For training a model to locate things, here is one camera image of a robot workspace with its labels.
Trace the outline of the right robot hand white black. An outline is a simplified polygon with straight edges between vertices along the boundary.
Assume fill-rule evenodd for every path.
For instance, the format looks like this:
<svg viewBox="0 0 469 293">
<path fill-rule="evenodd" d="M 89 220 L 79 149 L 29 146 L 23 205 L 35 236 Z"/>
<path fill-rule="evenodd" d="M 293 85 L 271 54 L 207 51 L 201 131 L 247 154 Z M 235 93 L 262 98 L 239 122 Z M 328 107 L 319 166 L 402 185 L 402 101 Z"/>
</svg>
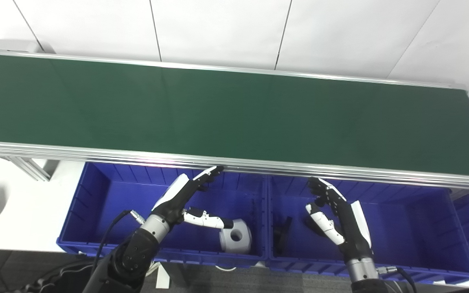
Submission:
<svg viewBox="0 0 469 293">
<path fill-rule="evenodd" d="M 354 211 L 358 202 L 349 203 L 334 185 L 322 178 L 308 178 L 307 187 L 317 196 L 305 206 L 314 231 L 337 245 L 345 262 L 373 258 L 366 219 L 362 211 Z"/>
</svg>

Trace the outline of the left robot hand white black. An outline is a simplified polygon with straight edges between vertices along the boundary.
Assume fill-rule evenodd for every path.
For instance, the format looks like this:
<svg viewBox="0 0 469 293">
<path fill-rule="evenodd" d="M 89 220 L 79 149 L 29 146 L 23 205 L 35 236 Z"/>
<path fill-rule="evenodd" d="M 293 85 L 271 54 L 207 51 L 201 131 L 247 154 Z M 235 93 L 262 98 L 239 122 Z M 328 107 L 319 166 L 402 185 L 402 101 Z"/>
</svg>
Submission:
<svg viewBox="0 0 469 293">
<path fill-rule="evenodd" d="M 160 217 L 170 228 L 183 221 L 216 229 L 233 228 L 232 219 L 215 216 L 199 208 L 185 207 L 197 191 L 205 191 L 205 184 L 213 182 L 223 170 L 223 166 L 212 166 L 192 179 L 186 174 L 179 175 L 155 203 L 150 215 Z"/>
</svg>

